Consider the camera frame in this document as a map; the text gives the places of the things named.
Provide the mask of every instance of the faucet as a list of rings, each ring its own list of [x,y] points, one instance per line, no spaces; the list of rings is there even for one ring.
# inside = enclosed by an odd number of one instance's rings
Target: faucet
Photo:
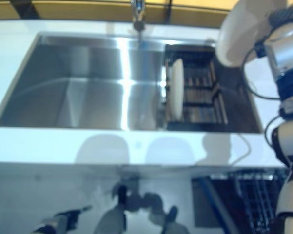
[[[145,29],[145,0],[131,0],[133,27],[141,34]]]

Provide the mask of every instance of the white plate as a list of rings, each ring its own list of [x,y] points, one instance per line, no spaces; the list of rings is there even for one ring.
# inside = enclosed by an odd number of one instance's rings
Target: white plate
[[[172,65],[169,107],[172,120],[180,121],[183,113],[184,68],[182,59]]]

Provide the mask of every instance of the white countertop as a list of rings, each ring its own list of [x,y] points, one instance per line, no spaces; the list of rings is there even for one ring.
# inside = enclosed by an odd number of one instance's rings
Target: white countertop
[[[0,21],[0,103],[34,37],[40,31],[132,36],[130,23],[68,20]],[[218,30],[147,25],[145,35],[171,39],[217,39]],[[266,59],[246,67],[258,92],[276,96]],[[279,103],[254,98],[261,124]],[[105,131],[0,127],[0,162],[164,165],[281,166],[263,134]]]

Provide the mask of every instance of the black wire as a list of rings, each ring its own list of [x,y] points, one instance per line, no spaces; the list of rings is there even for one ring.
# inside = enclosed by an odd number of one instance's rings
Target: black wire
[[[246,73],[245,73],[245,65],[247,63],[247,60],[248,60],[248,57],[250,56],[250,54],[255,51],[255,48],[252,48],[250,51],[247,52],[244,60],[243,60],[243,63],[242,63],[242,66],[241,66],[241,71],[242,71],[242,80],[243,80],[243,83],[245,85],[245,87],[249,90],[249,92],[251,92],[253,95],[257,96],[258,98],[263,98],[263,99],[267,99],[267,100],[279,100],[278,97],[267,97],[267,96],[263,96],[261,94],[258,94],[256,91],[254,91],[248,84],[248,81],[247,81],[247,78],[246,78]]]
[[[171,6],[172,6],[172,0],[169,0],[169,2],[168,2],[168,7],[167,7],[167,13],[166,13],[166,20],[165,20],[166,24],[168,24],[169,21],[170,21],[170,16],[171,16]]]
[[[274,117],[273,119],[271,119],[270,120],[270,122],[268,123],[268,125],[265,127],[265,129],[264,129],[264,138],[265,138],[265,140],[266,140],[266,142],[267,142],[267,144],[273,149],[273,145],[272,145],[272,143],[270,143],[269,142],[269,140],[268,140],[268,129],[269,129],[269,127],[270,127],[270,125],[275,121],[275,120],[277,120],[278,118],[280,118],[280,115],[278,115],[278,116],[276,116],[276,117]]]

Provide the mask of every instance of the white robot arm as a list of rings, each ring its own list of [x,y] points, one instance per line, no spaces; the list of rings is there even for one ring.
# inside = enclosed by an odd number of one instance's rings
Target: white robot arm
[[[279,115],[285,122],[273,130],[271,146],[291,172],[280,193],[276,213],[278,221],[284,222],[284,233],[293,234],[293,6],[272,12],[269,21],[272,31],[251,51],[268,57],[279,93]],[[251,51],[242,64],[243,74]]]

